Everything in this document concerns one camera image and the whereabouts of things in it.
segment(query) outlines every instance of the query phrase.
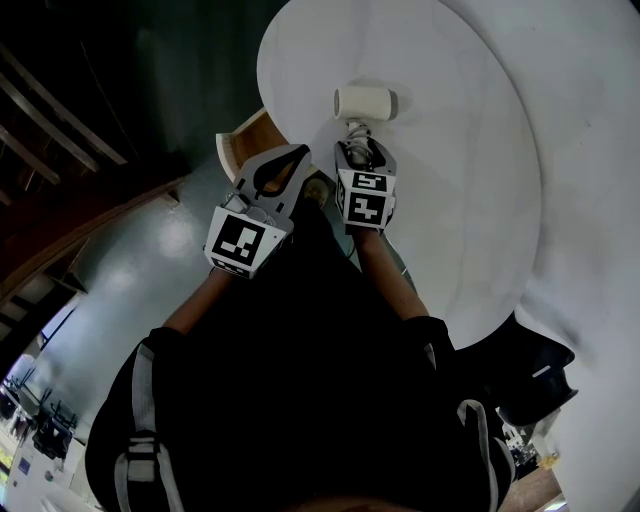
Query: black shirt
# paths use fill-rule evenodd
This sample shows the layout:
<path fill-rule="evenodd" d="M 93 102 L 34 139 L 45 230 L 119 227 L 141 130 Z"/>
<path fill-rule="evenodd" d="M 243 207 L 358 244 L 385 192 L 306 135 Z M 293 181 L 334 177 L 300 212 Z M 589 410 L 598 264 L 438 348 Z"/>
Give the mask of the black shirt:
<path fill-rule="evenodd" d="M 324 495 L 486 510 L 477 434 L 456 412 L 481 393 L 457 371 L 444 322 L 400 321 L 344 255 L 300 238 L 188 336 L 150 334 L 156 425 L 185 510 L 277 511 Z M 87 447 L 108 511 L 134 431 L 134 354 Z"/>

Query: desk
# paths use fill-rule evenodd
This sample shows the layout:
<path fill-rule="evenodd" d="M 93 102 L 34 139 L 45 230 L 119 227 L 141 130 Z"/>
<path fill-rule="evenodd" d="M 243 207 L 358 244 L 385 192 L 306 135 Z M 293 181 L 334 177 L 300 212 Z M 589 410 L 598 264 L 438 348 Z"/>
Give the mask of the desk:
<path fill-rule="evenodd" d="M 331 176 L 345 136 L 333 91 L 396 91 L 397 119 L 370 124 L 398 164 L 386 234 L 457 348 L 499 327 L 531 272 L 540 176 L 520 100 L 476 33 L 435 0 L 293 0 L 264 34 L 257 76 L 277 128 Z"/>

